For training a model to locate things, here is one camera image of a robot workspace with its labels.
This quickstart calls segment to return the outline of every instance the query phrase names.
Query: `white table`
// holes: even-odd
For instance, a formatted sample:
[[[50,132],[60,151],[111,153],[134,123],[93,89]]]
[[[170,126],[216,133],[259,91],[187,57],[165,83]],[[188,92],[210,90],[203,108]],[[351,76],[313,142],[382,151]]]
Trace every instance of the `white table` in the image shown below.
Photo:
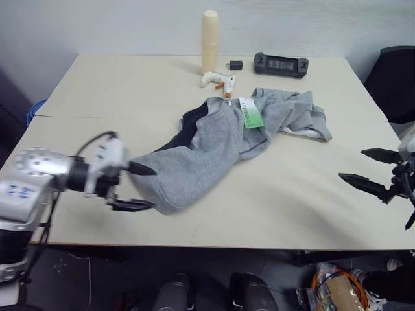
[[[217,71],[243,60],[234,97],[249,97],[255,87],[305,92],[328,119],[387,122],[344,58],[310,58],[302,79],[257,75],[253,57],[219,57]],[[212,96],[222,96],[214,84],[199,88],[199,56],[78,56],[37,115],[52,117],[120,117],[178,120]]]
[[[219,63],[227,59],[220,58]],[[156,210],[116,212],[105,206],[103,199],[65,192],[54,216],[50,242],[270,249],[413,248],[414,228],[404,228],[413,211],[408,200],[397,197],[385,205],[338,177],[339,172],[350,172],[389,185],[392,166],[371,160],[360,151],[396,149],[399,144],[347,62],[311,58],[309,74],[295,80],[255,75],[249,58],[242,59],[245,68],[237,73],[236,96],[249,95],[255,86],[312,89],[316,104],[326,110],[333,140],[323,143],[279,133],[264,153],[235,165],[199,202],[171,216]],[[153,81],[143,78],[149,60],[158,60],[155,70],[167,73],[160,75],[158,82],[166,86],[163,91],[156,92]],[[0,177],[18,150],[45,146],[72,154],[85,140],[104,130],[119,132],[131,156],[157,149],[178,131],[177,120],[182,113],[219,92],[213,86],[199,89],[200,76],[182,72],[183,68],[196,69],[196,61],[193,57],[79,57],[39,111],[50,117],[34,118]],[[188,67],[177,63],[187,63]],[[170,79],[173,72],[178,73],[177,80]],[[104,73],[112,83],[106,82]],[[116,94],[119,106],[112,104]],[[251,184],[245,182],[247,176]],[[124,198],[141,197],[126,175],[118,193]]]

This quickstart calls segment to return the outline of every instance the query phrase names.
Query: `floor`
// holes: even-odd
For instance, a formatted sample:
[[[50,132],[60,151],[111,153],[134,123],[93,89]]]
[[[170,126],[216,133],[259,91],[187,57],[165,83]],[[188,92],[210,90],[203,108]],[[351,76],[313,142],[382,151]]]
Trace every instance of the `floor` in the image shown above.
[[[308,287],[316,266],[296,266],[290,251],[201,248],[113,249],[111,260],[91,257],[89,311],[112,311],[117,295],[149,297],[178,271],[198,280],[197,310],[225,310],[223,297],[233,272],[252,272],[273,288],[281,311],[301,310],[295,289]],[[393,253],[378,253],[335,262],[344,269],[384,270]],[[27,302],[44,311],[83,311],[89,304],[89,260],[47,249],[32,272]],[[388,302],[384,311],[414,311],[415,306]]]

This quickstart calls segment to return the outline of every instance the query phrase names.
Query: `chair backrest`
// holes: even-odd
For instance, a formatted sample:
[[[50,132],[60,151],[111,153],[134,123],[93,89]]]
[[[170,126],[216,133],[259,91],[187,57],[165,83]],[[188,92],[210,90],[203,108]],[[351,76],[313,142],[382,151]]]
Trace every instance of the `chair backrest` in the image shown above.
[[[381,49],[364,86],[389,122],[415,121],[415,47]]]

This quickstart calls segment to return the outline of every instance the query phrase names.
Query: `thermos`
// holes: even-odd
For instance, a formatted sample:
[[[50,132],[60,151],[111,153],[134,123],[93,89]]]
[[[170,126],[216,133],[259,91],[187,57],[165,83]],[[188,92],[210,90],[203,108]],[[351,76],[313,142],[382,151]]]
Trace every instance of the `thermos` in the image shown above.
[[[202,74],[215,71],[218,49],[219,18],[215,11],[202,15]]]

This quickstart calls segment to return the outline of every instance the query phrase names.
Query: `grey hoodie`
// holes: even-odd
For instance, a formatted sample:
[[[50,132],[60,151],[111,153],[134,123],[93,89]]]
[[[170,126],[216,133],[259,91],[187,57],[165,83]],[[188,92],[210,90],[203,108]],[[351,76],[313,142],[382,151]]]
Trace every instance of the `grey hoodie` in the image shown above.
[[[326,141],[332,138],[324,110],[313,104],[310,91],[300,94],[257,88],[252,99],[263,118],[263,127],[244,128],[239,100],[233,99],[229,106],[222,98],[209,98],[205,103],[207,114],[193,119],[194,135],[184,115],[187,132],[183,129],[179,134],[189,136],[191,132],[190,143],[177,143],[177,135],[159,150],[132,160],[157,172],[155,176],[131,178],[159,212],[175,213],[199,200],[236,162],[265,150],[279,130]]]

